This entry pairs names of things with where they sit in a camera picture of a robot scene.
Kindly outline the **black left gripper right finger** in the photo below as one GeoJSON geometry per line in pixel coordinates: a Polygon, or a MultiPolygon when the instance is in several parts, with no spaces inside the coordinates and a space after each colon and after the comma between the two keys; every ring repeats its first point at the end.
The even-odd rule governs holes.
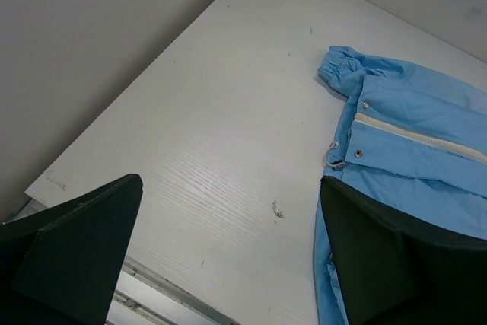
{"type": "Polygon", "coordinates": [[[486,242],[323,177],[321,208],[350,324],[484,324],[486,242]]]}

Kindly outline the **light blue hooded jacket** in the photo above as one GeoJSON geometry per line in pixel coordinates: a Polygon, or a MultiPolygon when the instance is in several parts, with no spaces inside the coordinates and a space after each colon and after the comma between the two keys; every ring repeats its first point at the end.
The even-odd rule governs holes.
{"type": "MultiPolygon", "coordinates": [[[[486,242],[485,93],[435,70],[348,46],[331,47],[318,73],[345,98],[323,177],[486,242]]],[[[350,324],[321,198],[314,283],[319,322],[350,324]]]]}

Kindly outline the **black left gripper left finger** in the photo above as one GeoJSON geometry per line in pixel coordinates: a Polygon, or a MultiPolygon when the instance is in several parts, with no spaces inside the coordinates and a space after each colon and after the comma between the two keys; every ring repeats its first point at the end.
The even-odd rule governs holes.
{"type": "Polygon", "coordinates": [[[142,201],[127,174],[1,226],[3,324],[103,324],[142,201]]]}

